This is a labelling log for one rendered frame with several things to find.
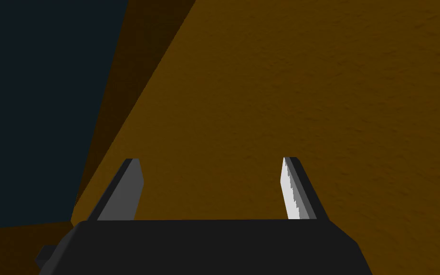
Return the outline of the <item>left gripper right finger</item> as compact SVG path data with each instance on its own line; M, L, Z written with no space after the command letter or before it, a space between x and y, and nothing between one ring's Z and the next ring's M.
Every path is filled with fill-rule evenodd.
M298 158L283 158L280 185L288 219L329 219Z

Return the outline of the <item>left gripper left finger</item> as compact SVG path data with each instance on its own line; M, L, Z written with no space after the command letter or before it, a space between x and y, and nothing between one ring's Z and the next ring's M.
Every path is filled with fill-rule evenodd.
M87 220L133 220L143 186L144 179L139 159L125 159Z

